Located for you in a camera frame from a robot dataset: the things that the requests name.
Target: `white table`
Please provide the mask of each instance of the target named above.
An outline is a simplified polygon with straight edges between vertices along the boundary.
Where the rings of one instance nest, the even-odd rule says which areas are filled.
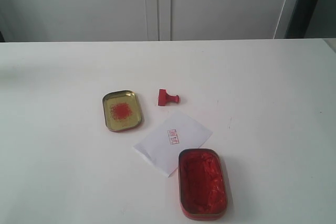
[[[158,107],[159,88],[181,104]],[[144,123],[108,131],[130,89]],[[320,39],[0,45],[0,223],[194,223],[132,149],[174,110],[213,131],[224,223],[335,223],[336,54]]]

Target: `red ink residue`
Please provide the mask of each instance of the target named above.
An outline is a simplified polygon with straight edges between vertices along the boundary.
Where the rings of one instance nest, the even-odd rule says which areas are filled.
[[[190,150],[180,156],[181,204],[193,215],[224,212],[227,204],[220,161],[209,150]]]
[[[122,121],[132,115],[132,111],[127,103],[119,103],[111,106],[111,115],[114,120]]]

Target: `white paper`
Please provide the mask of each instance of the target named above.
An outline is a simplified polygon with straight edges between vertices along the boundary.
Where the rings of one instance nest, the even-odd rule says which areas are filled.
[[[180,152],[199,148],[211,134],[212,131],[177,111],[134,149],[168,177],[178,166]]]

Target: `white cabinet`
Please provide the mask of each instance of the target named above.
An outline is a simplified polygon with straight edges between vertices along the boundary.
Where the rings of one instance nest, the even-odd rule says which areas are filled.
[[[296,0],[0,0],[7,41],[281,38]]]

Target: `metal tin lid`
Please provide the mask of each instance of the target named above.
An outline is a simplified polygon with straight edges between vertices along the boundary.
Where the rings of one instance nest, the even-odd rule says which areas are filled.
[[[130,90],[105,95],[103,107],[105,123],[111,131],[125,131],[137,127],[142,121],[138,100]]]

